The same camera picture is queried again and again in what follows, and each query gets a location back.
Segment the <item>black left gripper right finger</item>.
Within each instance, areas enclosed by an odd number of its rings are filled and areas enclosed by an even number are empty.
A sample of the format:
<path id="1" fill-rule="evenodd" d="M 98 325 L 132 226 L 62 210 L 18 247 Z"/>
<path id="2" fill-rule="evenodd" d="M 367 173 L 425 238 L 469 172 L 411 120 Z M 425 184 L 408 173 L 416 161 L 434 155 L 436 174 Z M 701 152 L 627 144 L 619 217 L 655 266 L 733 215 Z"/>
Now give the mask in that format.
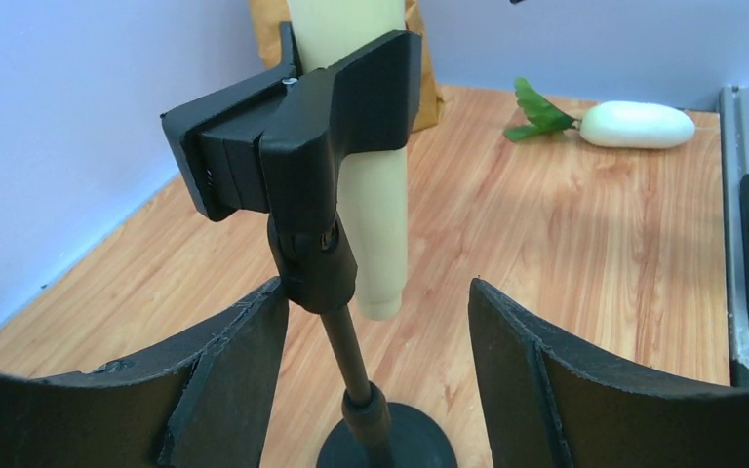
<path id="1" fill-rule="evenodd" d="M 749 467 L 749 390 L 606 351 L 470 284 L 468 321 L 497 467 Z"/>

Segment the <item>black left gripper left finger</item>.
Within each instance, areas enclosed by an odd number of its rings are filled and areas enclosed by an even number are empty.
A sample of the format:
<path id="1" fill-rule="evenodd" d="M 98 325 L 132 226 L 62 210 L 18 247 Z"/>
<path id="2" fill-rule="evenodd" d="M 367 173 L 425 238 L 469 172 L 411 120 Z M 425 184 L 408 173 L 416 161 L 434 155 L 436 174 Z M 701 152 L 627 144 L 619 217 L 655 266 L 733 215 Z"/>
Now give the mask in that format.
<path id="1" fill-rule="evenodd" d="M 0 373 L 0 467 L 256 467 L 288 326 L 270 279 L 99 369 Z"/>

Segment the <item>black microphone stand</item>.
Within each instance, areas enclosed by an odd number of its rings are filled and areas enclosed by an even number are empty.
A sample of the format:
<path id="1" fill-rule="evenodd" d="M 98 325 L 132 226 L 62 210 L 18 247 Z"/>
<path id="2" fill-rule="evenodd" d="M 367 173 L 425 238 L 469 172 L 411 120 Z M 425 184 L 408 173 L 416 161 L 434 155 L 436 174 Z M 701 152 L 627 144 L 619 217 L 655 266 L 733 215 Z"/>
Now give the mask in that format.
<path id="1" fill-rule="evenodd" d="M 292 26 L 278 65 L 161 115 L 196 210 L 221 221 L 268 216 L 286 297 L 321 318 L 345 384 L 343 419 L 321 467 L 453 467 L 442 428 L 389 402 L 366 372 L 350 313 L 358 265 L 337 211 L 339 171 L 354 153 L 395 150 L 419 106 L 420 37 L 392 30 L 334 64 L 305 71 Z"/>

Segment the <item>cream microphone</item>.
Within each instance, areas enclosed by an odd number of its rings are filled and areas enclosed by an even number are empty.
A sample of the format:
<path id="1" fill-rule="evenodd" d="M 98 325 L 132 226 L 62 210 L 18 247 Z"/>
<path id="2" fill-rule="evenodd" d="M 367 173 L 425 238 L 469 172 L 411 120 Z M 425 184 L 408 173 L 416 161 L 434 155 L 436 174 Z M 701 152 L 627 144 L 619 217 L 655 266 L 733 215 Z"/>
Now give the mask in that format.
<path id="1" fill-rule="evenodd" d="M 405 26 L 402 1 L 291 1 L 302 65 L 332 65 L 376 37 Z M 358 263 L 355 300 L 366 319 L 401 309 L 408 275 L 408 151 L 347 156 L 339 176 L 339 214 Z"/>

